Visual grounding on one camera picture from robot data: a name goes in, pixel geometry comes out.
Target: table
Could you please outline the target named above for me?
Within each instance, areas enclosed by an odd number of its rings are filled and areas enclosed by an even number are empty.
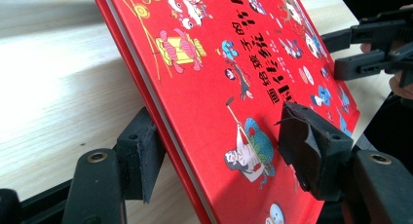
[[[302,2],[320,34],[357,24],[341,0]],[[0,0],[0,19],[0,187],[23,201],[72,178],[83,154],[112,148],[144,103],[94,0]],[[361,111],[354,139],[388,79],[347,82]],[[168,156],[151,203],[127,202],[127,213],[129,223],[199,222]]]

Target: human hand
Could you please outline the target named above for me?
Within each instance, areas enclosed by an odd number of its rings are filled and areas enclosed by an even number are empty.
[[[402,6],[400,9],[407,8],[413,8],[413,4]],[[404,44],[405,43],[402,42],[394,42],[392,44],[392,50],[397,49]],[[363,53],[368,53],[371,50],[371,44],[361,44],[360,49]],[[413,84],[402,88],[400,86],[400,79],[401,71],[395,73],[394,76],[389,80],[389,85],[393,93],[406,99],[413,99]]]

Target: person's skin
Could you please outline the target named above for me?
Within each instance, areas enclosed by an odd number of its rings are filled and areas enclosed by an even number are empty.
[[[413,4],[402,6],[400,9],[406,9],[406,8],[413,8]],[[400,46],[399,43],[398,44],[394,43],[394,48],[397,48],[398,46]],[[371,45],[361,44],[360,49],[364,53],[367,53],[370,51]],[[400,97],[406,98],[406,99],[413,99],[413,84],[410,84],[404,88],[401,88],[400,79],[401,79],[401,71],[395,73],[395,75],[389,80],[389,85],[393,93]]]

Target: comic book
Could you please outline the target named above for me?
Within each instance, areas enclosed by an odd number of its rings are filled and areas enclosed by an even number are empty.
[[[278,151],[282,104],[359,112],[299,0],[95,0],[202,222],[315,223]]]

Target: red book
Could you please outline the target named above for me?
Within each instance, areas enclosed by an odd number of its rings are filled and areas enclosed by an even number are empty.
[[[315,223],[278,152],[282,104],[359,112],[299,0],[95,0],[202,222]]]

